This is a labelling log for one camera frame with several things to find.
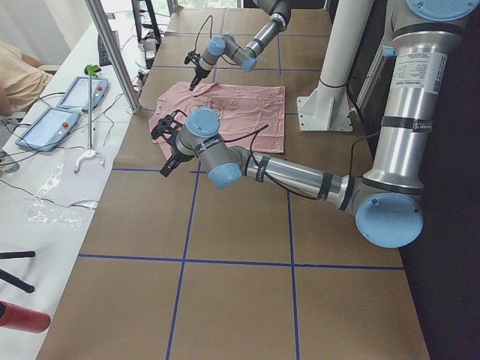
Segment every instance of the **paper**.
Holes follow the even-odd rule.
[[[113,159],[119,152],[119,148],[119,146],[96,148],[95,151],[105,159],[104,167],[101,166],[100,159],[94,157],[84,160],[77,174],[74,174],[75,163],[86,150],[83,148],[67,150],[55,204],[70,206],[79,201],[98,201],[112,171]]]

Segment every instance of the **white wall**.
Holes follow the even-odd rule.
[[[85,30],[92,23],[92,17],[85,0],[44,0],[67,45],[73,49]]]
[[[91,22],[84,0],[1,0],[0,40],[60,65]]]

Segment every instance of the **grid of blue tape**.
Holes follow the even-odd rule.
[[[135,171],[139,173],[158,172],[159,169],[126,169],[114,168],[113,171]],[[173,307],[172,323],[170,325],[169,340],[166,350],[166,360],[170,360],[172,351],[173,338],[175,334],[176,318],[179,311],[180,295],[182,293],[182,281],[185,273],[185,265],[187,263],[201,263],[201,264],[218,264],[218,265],[236,265],[236,266],[277,266],[290,267],[292,272],[292,309],[294,320],[294,334],[295,334],[295,356],[296,360],[300,360],[300,334],[299,334],[299,318],[297,305],[297,291],[296,291],[296,269],[297,268],[324,268],[324,269],[357,269],[357,270],[389,270],[389,271],[403,271],[404,268],[400,266],[368,266],[368,265],[334,265],[334,264],[299,264],[295,261],[295,248],[293,236],[293,219],[292,219],[292,204],[290,201],[290,192],[286,193],[287,210],[288,210],[288,228],[289,228],[289,243],[290,243],[290,262],[256,262],[256,261],[235,261],[235,260],[218,260],[218,259],[190,259],[187,258],[188,244],[190,241],[191,227],[195,213],[195,203],[197,201],[197,191],[200,176],[206,174],[201,170],[201,163],[199,162],[196,171],[190,171],[195,175],[195,185],[193,189],[193,196],[190,207],[190,216],[187,225],[187,235],[185,236],[185,244],[182,258],[169,257],[150,257],[150,256],[122,256],[122,255],[105,255],[93,253],[79,253],[79,257],[95,258],[95,259],[114,259],[114,260],[141,260],[141,261],[156,261],[156,262],[171,262],[181,263],[180,275],[178,276],[177,291],[175,296],[175,304]]]
[[[224,20],[225,13],[223,13],[221,32],[224,30]],[[182,33],[183,35],[197,35],[196,33]],[[318,69],[308,70],[308,69],[282,69],[281,64],[281,37],[308,37],[308,38],[326,38],[328,35],[288,35],[281,34],[277,37],[278,41],[278,69],[277,68],[257,68],[254,71],[279,71],[280,75],[282,71],[313,71],[320,72]],[[164,65],[154,65],[153,68],[181,68],[185,69],[185,66],[164,66]],[[217,76],[217,69],[222,70],[241,70],[237,67],[219,67],[215,66],[213,73],[213,81]],[[147,111],[155,111],[155,109],[146,109]],[[297,112],[286,112],[285,115],[298,115]],[[116,259],[116,260],[142,260],[142,261],[160,261],[160,262],[174,262],[181,263],[180,275],[178,277],[177,292],[175,297],[175,305],[173,308],[172,323],[170,326],[168,346],[166,350],[166,360],[170,360],[170,354],[172,351],[173,337],[175,334],[176,326],[176,317],[179,310],[180,295],[182,292],[182,281],[185,271],[186,263],[208,263],[208,264],[224,264],[224,265],[242,265],[242,266],[280,266],[280,267],[290,267],[292,271],[292,307],[293,307],[293,319],[294,319],[294,333],[295,333],[295,357],[296,360],[300,360],[300,340],[299,340],[299,318],[297,311],[297,292],[296,292],[296,269],[297,268],[324,268],[324,269],[358,269],[358,270],[390,270],[390,271],[403,271],[404,268],[400,266],[367,266],[367,265],[333,265],[333,264],[298,264],[295,262],[295,249],[293,241],[293,221],[292,221],[292,206],[290,201],[290,192],[286,193],[287,209],[288,209],[288,226],[289,226],[289,242],[290,242],[290,263],[287,262],[254,262],[254,261],[229,261],[229,260],[211,260],[211,259],[188,259],[188,242],[190,240],[190,231],[191,225],[194,218],[195,211],[195,202],[197,198],[198,183],[200,176],[206,174],[206,172],[201,171],[201,164],[199,163],[197,171],[190,171],[195,174],[195,187],[193,190],[193,199],[190,209],[190,217],[187,227],[187,235],[185,239],[183,257],[179,258],[168,258],[168,257],[148,257],[148,256],[118,256],[118,255],[100,255],[100,254],[89,254],[89,253],[80,253],[79,257],[89,257],[96,259]],[[128,169],[128,168],[113,168],[114,171],[137,171],[137,172],[158,172],[159,169]]]

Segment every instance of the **red object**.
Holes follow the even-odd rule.
[[[42,332],[50,325],[50,315],[0,301],[0,326],[24,332]]]

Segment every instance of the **white pillar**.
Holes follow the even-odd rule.
[[[345,84],[374,0],[340,0],[318,87],[298,97],[302,131],[351,131]]]

